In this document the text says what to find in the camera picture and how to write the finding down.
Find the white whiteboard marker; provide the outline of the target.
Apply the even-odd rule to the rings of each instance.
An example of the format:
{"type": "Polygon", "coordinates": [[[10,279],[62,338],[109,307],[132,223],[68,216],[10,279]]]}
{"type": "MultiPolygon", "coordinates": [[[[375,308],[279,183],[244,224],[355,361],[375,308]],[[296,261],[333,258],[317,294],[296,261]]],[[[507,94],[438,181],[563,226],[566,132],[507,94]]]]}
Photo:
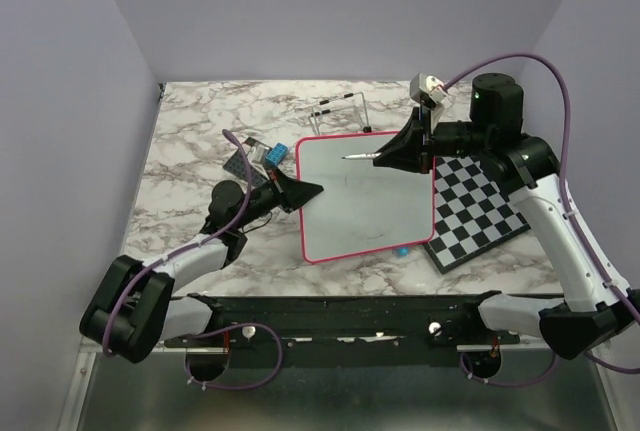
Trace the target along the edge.
{"type": "Polygon", "coordinates": [[[381,153],[361,153],[342,156],[343,160],[374,160],[378,158],[381,153]]]}

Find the pink framed whiteboard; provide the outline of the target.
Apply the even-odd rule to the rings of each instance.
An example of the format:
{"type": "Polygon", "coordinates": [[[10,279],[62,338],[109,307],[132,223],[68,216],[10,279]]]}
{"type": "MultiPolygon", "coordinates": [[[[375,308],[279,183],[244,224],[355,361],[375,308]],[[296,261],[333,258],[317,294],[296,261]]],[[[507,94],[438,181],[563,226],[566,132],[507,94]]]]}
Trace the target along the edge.
{"type": "Polygon", "coordinates": [[[375,151],[393,135],[321,135],[297,142],[297,179],[324,188],[300,210],[305,261],[318,264],[431,240],[434,172],[412,174],[345,158],[375,151]]]}

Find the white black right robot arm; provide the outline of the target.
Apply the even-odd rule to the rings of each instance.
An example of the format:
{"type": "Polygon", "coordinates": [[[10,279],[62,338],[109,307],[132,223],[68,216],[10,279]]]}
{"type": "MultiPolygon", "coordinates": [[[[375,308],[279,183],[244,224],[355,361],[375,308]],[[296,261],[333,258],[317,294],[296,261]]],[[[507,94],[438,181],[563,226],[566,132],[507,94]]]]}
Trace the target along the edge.
{"type": "Polygon", "coordinates": [[[471,157],[522,214],[558,276],[561,299],[491,292],[460,318],[460,330],[480,343],[495,331],[544,340],[570,360],[628,328],[639,313],[630,287],[595,242],[560,178],[560,162],[541,138],[523,132],[524,90],[509,75],[472,81],[466,121],[443,122],[448,94],[423,73],[410,83],[416,102],[405,126],[375,153],[376,167],[426,174],[437,157],[471,157]]]}

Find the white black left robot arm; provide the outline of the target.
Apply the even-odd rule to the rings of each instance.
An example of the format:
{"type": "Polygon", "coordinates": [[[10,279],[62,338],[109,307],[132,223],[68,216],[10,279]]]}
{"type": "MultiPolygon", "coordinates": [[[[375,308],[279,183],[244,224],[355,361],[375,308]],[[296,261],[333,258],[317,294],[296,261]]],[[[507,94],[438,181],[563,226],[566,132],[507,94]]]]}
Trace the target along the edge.
{"type": "Polygon", "coordinates": [[[204,225],[190,241],[157,257],[121,255],[111,263],[80,320],[80,333],[131,363],[145,359],[157,343],[183,335],[201,346],[214,344],[220,319],[203,299],[177,298],[175,292],[236,261],[247,242],[243,227],[276,208],[297,211],[323,190],[277,168],[248,191],[231,180],[217,183],[204,225]]]}

